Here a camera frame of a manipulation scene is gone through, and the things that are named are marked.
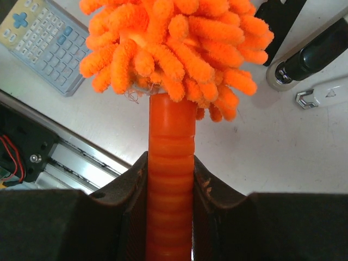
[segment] red wire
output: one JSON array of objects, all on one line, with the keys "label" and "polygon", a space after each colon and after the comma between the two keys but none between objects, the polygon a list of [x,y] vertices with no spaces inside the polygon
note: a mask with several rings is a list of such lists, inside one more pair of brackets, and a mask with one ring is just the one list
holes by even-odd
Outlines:
[{"label": "red wire", "polygon": [[10,149],[9,149],[9,147],[7,146],[5,140],[4,140],[2,137],[0,137],[0,140],[1,140],[1,142],[2,142],[2,144],[4,145],[4,147],[5,147],[6,151],[7,151],[7,153],[10,155],[11,159],[13,160],[13,162],[15,163],[15,166],[16,166],[16,167],[15,167],[15,171],[10,175],[10,177],[3,179],[3,181],[8,181],[10,178],[12,178],[14,175],[16,175],[17,170],[18,170],[18,166],[17,166],[17,162],[16,162],[15,158],[13,157],[12,153],[10,152]]},{"label": "red wire", "polygon": [[16,153],[16,157],[17,157],[17,161],[20,165],[20,169],[21,169],[21,178],[20,178],[20,182],[22,182],[24,180],[24,168],[23,168],[23,165],[22,165],[22,162],[21,162],[21,156],[20,156],[20,153],[17,149],[17,147],[12,143],[12,141],[10,140],[9,137],[7,137],[6,135],[3,135],[3,137],[5,138],[5,140],[8,142],[8,144],[10,144],[11,148],[13,148],[13,150],[15,151]]}]

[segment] calculator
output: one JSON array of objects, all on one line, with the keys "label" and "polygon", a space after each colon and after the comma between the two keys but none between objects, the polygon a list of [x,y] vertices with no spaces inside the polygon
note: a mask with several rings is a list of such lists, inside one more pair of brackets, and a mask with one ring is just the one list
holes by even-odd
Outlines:
[{"label": "calculator", "polygon": [[0,43],[59,93],[81,85],[88,29],[50,0],[0,0]]}]

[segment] orange handle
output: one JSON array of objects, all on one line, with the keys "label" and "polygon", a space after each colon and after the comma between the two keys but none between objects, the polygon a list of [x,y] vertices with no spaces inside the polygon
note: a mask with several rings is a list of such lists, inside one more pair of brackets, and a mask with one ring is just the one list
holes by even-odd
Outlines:
[{"label": "orange handle", "polygon": [[196,105],[167,94],[150,98],[147,261],[189,261]]}]

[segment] orange chenille duster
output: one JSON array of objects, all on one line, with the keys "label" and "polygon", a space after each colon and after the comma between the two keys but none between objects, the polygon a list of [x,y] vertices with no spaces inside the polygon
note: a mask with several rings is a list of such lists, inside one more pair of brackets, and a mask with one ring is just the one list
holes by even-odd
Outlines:
[{"label": "orange chenille duster", "polygon": [[96,92],[153,94],[146,260],[190,260],[195,119],[232,121],[257,86],[243,62],[273,40],[249,0],[81,0],[94,14],[80,66]]}]

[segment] black cylindrical object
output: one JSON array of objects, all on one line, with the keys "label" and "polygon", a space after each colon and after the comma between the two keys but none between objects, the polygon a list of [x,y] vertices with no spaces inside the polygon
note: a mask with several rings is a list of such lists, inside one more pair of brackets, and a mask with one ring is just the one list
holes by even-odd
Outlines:
[{"label": "black cylindrical object", "polygon": [[318,35],[276,70],[282,83],[301,81],[321,71],[348,49],[348,16]]}]

